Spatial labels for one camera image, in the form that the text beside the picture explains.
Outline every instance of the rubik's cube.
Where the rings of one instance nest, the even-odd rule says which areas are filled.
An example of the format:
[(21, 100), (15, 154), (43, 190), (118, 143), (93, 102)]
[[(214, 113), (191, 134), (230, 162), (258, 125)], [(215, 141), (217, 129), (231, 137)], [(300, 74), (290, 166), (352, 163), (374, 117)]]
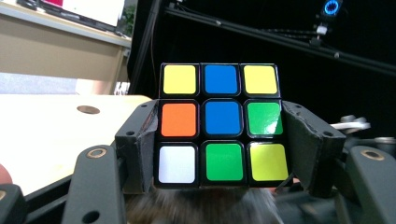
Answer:
[(154, 184), (275, 187), (290, 174), (277, 69), (163, 63)]

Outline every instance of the desk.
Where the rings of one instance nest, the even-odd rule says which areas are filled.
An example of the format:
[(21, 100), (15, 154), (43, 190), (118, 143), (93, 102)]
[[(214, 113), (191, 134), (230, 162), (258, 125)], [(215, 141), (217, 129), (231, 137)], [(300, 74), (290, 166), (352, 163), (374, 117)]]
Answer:
[[(146, 96), (0, 95), (0, 163), (24, 195), (71, 175), (78, 154), (110, 145)], [(99, 114), (77, 110), (90, 105)]]
[(109, 94), (131, 39), (0, 1), (0, 73), (97, 80)]

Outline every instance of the hole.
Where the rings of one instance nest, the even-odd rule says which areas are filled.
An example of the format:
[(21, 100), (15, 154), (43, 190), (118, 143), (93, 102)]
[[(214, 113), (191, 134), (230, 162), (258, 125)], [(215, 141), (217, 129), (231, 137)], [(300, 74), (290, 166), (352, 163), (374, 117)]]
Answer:
[(382, 161), (385, 157), (378, 152), (374, 152), (372, 150), (363, 150), (361, 151), (361, 155), (367, 157), (368, 159), (375, 160), (375, 161)]
[(100, 214), (96, 211), (89, 212), (85, 214), (85, 216), (82, 218), (83, 223), (93, 223), (97, 219), (99, 219)]
[(100, 110), (90, 105), (79, 105), (77, 110), (84, 114), (99, 114)]
[(330, 137), (333, 136), (333, 134), (329, 133), (329, 132), (323, 132), (323, 134), (326, 135), (326, 136), (330, 136)]
[(107, 153), (107, 150), (105, 150), (104, 148), (96, 148), (96, 149), (89, 151), (87, 153), (87, 157), (90, 159), (98, 159), (98, 158), (105, 156), (106, 153)]
[(366, 155), (374, 157), (374, 158), (379, 158), (380, 157), (377, 153), (372, 152), (372, 151), (366, 152)]

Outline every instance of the table surface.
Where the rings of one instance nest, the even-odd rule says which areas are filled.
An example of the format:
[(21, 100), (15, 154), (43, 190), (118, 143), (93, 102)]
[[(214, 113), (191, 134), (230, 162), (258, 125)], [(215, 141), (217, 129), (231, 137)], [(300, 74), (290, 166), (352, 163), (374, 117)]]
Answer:
[[(0, 163), (24, 195), (73, 174), (78, 154), (110, 145), (146, 96), (0, 95)], [(78, 111), (80, 105), (100, 110)]]

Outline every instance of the monitor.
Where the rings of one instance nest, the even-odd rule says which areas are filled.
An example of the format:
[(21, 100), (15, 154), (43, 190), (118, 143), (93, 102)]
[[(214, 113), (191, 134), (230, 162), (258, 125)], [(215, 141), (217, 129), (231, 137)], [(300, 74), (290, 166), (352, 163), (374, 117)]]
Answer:
[(41, 6), (57, 11), (59, 16), (72, 21), (85, 21), (93, 25), (102, 23), (102, 28), (115, 29), (122, 15), (124, 0), (41, 0)]

